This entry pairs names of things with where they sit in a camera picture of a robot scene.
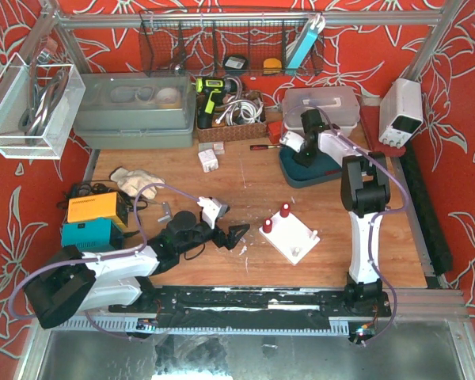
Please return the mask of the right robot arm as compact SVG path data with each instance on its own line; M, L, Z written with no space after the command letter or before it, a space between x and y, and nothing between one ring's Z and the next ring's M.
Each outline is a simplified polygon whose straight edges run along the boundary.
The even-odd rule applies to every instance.
M341 202L351 219L352 255L344 287L344 303L360 308L382 296L378 270L378 239L382 212L390 201L390 180L386 157L355 145L333 124L322 120L321 112L309 109L301 114L303 143L294 160L310 167L319 152L341 167Z

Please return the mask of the grey metal bracket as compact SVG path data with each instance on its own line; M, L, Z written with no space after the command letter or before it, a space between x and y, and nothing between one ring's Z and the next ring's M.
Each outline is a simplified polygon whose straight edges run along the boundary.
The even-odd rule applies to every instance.
M170 206L167 202L161 203L162 216L158 218L159 223L167 223L172 220L172 214Z

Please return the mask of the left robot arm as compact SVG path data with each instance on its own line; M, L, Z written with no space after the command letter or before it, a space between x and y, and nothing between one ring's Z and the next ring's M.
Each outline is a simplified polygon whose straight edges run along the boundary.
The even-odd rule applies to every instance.
M51 329L83 311L137 303L152 288L150 276L167 272L186 252L209 241L231 250L249 228L248 223L231 226L226 233L190 211L179 211L157 236L126 256L115 258L114 251L99 257L74 245L60 249L23 290L40 325Z

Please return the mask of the red large spring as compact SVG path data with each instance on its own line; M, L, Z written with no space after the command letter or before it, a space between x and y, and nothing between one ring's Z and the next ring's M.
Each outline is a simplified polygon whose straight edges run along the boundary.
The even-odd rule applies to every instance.
M280 209L280 216L282 218L287 218L291 212L291 205L289 203L284 203Z

